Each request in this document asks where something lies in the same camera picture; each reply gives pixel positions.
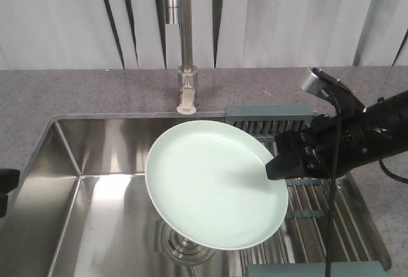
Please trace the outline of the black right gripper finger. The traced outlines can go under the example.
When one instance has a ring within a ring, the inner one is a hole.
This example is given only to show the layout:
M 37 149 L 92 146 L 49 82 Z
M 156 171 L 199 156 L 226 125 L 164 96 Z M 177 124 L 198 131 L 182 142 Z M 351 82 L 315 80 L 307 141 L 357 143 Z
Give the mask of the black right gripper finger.
M 279 153 L 265 165 L 265 169 L 269 180 L 294 179 L 305 176 L 302 156 L 296 151 Z

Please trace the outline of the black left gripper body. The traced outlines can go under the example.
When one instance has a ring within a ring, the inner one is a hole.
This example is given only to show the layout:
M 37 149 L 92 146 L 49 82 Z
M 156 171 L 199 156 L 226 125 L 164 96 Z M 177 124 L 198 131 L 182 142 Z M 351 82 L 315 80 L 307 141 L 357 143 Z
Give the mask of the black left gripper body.
M 4 218 L 8 208 L 8 194 L 17 188 L 20 171 L 13 168 L 2 168 L 0 174 L 1 218 Z

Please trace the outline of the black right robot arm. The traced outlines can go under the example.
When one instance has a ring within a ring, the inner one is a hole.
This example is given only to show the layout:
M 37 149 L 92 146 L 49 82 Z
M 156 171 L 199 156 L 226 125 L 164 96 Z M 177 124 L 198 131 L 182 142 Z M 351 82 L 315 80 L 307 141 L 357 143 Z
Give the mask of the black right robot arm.
M 275 136 L 269 180 L 342 177 L 352 169 L 407 151 L 407 92 L 350 117 L 315 117 L 308 128 Z

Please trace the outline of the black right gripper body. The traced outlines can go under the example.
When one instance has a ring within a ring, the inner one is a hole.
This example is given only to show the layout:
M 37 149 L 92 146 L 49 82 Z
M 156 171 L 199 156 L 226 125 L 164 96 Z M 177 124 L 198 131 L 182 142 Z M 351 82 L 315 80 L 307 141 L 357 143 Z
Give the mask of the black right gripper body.
M 363 131 L 354 119 L 318 116 L 306 129 L 277 135 L 275 143 L 277 154 L 302 156 L 304 177 L 341 177 L 363 165 Z

